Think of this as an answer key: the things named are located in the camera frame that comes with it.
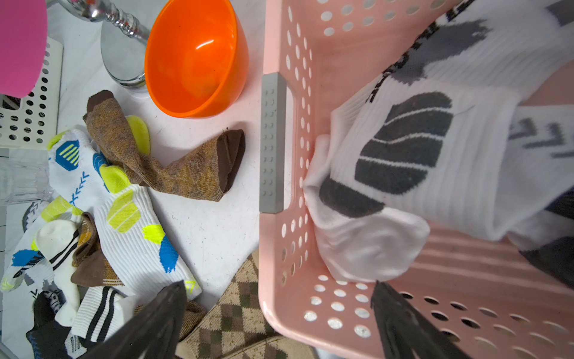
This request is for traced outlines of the white sock grey pattern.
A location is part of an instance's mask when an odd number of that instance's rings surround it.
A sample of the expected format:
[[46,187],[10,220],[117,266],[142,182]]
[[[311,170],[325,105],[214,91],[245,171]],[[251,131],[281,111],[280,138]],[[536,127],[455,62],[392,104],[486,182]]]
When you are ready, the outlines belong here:
[[508,238],[498,205],[514,113],[573,61],[571,1],[462,1],[332,112],[303,190],[338,281],[409,269],[436,222]]

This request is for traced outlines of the black sock white logo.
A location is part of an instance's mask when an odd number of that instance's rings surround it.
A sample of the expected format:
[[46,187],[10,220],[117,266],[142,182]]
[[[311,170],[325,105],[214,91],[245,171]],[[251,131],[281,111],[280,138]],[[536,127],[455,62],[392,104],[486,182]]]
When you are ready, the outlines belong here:
[[55,320],[51,293],[41,292],[33,304],[34,326],[25,336],[31,344],[35,359],[70,358],[65,341],[68,327]]

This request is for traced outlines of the white sock black stripes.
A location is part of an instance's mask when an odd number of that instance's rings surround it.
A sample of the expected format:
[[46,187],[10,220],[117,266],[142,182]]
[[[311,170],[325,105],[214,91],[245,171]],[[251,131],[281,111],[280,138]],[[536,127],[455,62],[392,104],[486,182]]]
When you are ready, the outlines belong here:
[[77,310],[65,304],[56,320],[70,329],[64,341],[67,354],[80,358],[112,337],[133,318],[137,303],[137,296],[124,296],[114,287],[91,287]]

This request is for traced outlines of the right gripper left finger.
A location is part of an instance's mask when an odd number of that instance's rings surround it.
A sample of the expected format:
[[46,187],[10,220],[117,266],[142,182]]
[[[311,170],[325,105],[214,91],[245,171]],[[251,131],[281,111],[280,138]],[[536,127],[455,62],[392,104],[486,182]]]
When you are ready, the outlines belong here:
[[170,284],[83,358],[174,358],[187,305],[184,281]]

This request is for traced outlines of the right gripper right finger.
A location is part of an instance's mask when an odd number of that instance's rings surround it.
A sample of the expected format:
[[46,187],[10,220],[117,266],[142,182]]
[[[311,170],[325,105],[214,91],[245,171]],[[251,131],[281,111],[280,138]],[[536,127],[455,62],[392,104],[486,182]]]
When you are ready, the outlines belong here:
[[469,357],[389,284],[375,284],[371,308],[386,358]]

